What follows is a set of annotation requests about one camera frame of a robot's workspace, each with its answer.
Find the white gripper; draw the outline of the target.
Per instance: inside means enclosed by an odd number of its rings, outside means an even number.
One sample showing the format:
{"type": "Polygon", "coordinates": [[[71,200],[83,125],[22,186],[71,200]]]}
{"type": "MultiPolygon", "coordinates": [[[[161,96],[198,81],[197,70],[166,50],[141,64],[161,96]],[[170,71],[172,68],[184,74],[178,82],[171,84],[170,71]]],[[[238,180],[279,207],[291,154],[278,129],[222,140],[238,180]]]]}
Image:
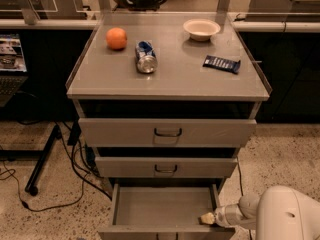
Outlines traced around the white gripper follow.
{"type": "Polygon", "coordinates": [[[257,209],[260,197],[257,194],[247,194],[240,197],[236,204],[218,207],[214,213],[200,216],[203,224],[221,227],[240,226],[244,229],[256,229],[257,209]]]}

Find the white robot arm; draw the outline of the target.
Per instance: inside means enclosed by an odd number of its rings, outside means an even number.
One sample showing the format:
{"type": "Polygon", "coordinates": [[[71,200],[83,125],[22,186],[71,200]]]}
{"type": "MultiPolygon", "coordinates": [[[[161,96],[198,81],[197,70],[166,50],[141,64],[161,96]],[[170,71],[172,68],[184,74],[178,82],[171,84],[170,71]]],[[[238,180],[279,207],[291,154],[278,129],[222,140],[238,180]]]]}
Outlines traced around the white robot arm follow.
{"type": "Polygon", "coordinates": [[[256,240],[320,240],[320,203],[286,186],[272,186],[261,196],[243,195],[236,204],[203,214],[200,222],[254,230],[256,240]]]}

